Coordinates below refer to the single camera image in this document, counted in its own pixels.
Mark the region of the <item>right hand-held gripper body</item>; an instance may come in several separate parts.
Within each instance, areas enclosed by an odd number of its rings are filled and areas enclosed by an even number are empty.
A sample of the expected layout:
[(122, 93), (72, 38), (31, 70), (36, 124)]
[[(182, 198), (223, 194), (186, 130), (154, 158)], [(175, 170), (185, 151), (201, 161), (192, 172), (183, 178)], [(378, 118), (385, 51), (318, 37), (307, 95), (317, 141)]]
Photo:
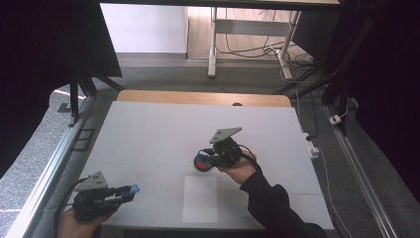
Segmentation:
[(215, 155), (212, 159), (219, 160), (217, 168), (229, 168), (233, 166), (242, 153), (239, 145), (232, 139), (232, 136), (239, 133), (242, 127), (218, 129), (211, 138)]

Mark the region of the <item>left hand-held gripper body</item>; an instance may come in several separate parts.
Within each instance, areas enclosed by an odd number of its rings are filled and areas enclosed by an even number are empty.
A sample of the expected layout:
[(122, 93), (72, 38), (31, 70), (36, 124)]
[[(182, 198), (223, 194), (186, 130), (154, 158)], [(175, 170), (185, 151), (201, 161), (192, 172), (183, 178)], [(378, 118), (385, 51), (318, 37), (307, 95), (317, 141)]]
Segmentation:
[(115, 188), (108, 187), (108, 182), (101, 172), (87, 177), (74, 190), (77, 195), (72, 208), (76, 216), (83, 221), (112, 214), (121, 206), (118, 199), (107, 199), (114, 194)]

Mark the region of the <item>person's right hand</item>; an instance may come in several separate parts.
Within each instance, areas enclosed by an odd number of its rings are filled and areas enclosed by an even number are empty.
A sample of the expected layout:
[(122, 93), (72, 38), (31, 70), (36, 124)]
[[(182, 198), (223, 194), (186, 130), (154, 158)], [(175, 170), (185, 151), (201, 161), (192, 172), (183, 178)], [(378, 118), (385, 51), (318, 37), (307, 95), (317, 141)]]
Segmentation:
[(221, 173), (228, 175), (234, 182), (242, 185), (256, 171), (256, 167), (246, 158), (240, 158), (233, 166), (229, 168), (219, 168)]

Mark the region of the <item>person's left hand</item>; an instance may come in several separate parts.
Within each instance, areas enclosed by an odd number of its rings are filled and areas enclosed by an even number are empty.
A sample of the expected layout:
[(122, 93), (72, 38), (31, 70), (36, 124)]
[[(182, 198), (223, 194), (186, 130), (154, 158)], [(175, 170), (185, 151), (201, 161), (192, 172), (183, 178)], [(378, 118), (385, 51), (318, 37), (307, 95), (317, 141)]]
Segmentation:
[(89, 221), (81, 221), (75, 211), (70, 208), (65, 211), (57, 228), (57, 238), (97, 238), (99, 227), (111, 217), (110, 214), (96, 217)]

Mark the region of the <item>wooden table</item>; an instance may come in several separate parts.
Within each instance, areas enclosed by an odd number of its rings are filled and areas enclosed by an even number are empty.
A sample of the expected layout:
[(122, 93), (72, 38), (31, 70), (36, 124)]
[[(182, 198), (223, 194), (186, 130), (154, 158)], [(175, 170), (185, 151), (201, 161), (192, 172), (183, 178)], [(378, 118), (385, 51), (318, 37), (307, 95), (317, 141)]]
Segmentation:
[(260, 95), (242, 93), (186, 92), (158, 90), (122, 90), (117, 96), (124, 102), (153, 102), (203, 105), (242, 105), (258, 107), (290, 107), (284, 95)]

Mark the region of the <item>white power strip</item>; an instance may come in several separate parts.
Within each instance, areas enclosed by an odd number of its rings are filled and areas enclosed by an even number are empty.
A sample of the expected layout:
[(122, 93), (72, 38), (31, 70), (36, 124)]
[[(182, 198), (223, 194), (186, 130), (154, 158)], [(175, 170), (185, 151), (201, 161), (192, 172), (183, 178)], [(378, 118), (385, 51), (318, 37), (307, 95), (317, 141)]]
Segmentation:
[(319, 149), (314, 146), (312, 139), (308, 133), (303, 133), (303, 138), (307, 144), (307, 151), (311, 159), (317, 159), (319, 157)]

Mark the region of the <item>black metal stand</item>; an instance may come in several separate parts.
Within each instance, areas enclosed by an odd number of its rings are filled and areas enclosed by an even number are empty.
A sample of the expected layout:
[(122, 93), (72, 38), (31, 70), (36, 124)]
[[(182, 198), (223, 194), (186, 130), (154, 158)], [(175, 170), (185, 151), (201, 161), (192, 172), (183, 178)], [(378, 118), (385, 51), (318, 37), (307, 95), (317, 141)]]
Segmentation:
[[(287, 62), (287, 49), (289, 47), (289, 43), (291, 38), (295, 32), (295, 28), (298, 25), (298, 20), (300, 18), (301, 12), (300, 11), (291, 11), (289, 20), (286, 22), (287, 30), (286, 35), (284, 38), (284, 44), (282, 48), (276, 52), (277, 59), (280, 64), (280, 75), (286, 81), (290, 81), (292, 78), (289, 64)], [(345, 40), (341, 41), (341, 44), (336, 47), (331, 54), (329, 54), (325, 59), (321, 60), (314, 69), (320, 68), (321, 64), (325, 66), (329, 66), (331, 72), (329, 74), (325, 74), (321, 79), (317, 82), (308, 86), (300, 91), (297, 92), (295, 97), (303, 96), (308, 94), (309, 92), (314, 91), (317, 88), (320, 88), (323, 85), (328, 85), (326, 91), (321, 97), (321, 101), (324, 105), (330, 105), (334, 102), (337, 97), (340, 97), (340, 104), (339, 104), (339, 115), (340, 122), (336, 122), (335, 126), (339, 129), (339, 131), (346, 136), (346, 115), (348, 113), (348, 89), (347, 89), (347, 81), (344, 77), (345, 72), (347, 71), (350, 62), (354, 56), (354, 51), (358, 49), (355, 46), (357, 42), (356, 37), (359, 31), (355, 31), (347, 35)]]
[(99, 79), (118, 92), (124, 90), (122, 85), (113, 81), (109, 76), (105, 75), (99, 70), (88, 66), (81, 67), (79, 64), (77, 64), (72, 70), (69, 83), (70, 127), (74, 127), (79, 120), (78, 89), (81, 89), (87, 97), (93, 97), (97, 92), (97, 88), (93, 83), (93, 77)]

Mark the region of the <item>black curtain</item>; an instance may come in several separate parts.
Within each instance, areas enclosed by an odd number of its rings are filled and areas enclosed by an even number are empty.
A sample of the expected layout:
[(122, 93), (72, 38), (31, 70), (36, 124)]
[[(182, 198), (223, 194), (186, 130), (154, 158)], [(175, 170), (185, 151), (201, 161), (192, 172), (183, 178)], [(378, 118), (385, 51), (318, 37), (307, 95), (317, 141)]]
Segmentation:
[(382, 0), (346, 76), (356, 118), (420, 202), (420, 0)]
[(79, 75), (122, 75), (100, 0), (0, 0), (0, 178)]

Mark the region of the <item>aluminium rail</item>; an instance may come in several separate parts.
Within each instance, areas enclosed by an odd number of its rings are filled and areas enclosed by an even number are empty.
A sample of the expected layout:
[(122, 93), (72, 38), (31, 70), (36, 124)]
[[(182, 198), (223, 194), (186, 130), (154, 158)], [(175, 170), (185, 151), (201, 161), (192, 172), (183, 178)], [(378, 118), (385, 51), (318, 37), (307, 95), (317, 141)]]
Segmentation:
[(370, 180), (359, 161), (355, 150), (349, 141), (348, 137), (345, 136), (337, 125), (332, 126), (334, 134), (341, 146), (341, 149), (348, 161), (348, 164), (353, 172), (355, 180), (357, 181), (359, 188), (365, 198), (368, 207), (371, 210), (371, 214), (376, 222), (376, 225), (383, 238), (398, 238), (397, 232), (389, 219), (389, 216), (374, 191)]
[(41, 124), (18, 159), (0, 179), (0, 238), (23, 238), (37, 214), (55, 173), (69, 151), (92, 97), (79, 96), (79, 115), (57, 112), (61, 97), (53, 95)]

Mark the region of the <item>white metal desk frame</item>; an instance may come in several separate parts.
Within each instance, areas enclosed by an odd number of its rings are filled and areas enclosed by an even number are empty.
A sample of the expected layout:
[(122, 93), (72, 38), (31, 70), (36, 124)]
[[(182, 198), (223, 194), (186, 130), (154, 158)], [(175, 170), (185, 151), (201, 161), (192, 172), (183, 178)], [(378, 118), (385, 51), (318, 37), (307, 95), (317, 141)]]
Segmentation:
[(282, 37), (284, 41), (280, 50), (275, 50), (275, 56), (280, 64), (280, 73), (286, 80), (292, 79), (292, 73), (289, 69), (286, 55), (291, 42), (295, 27), (298, 22), (300, 12), (290, 11), (289, 19), (286, 22), (271, 21), (253, 21), (218, 18), (218, 8), (211, 8), (211, 44), (208, 61), (208, 77), (214, 78), (216, 75), (216, 37), (223, 35), (241, 35), (241, 36), (265, 36)]

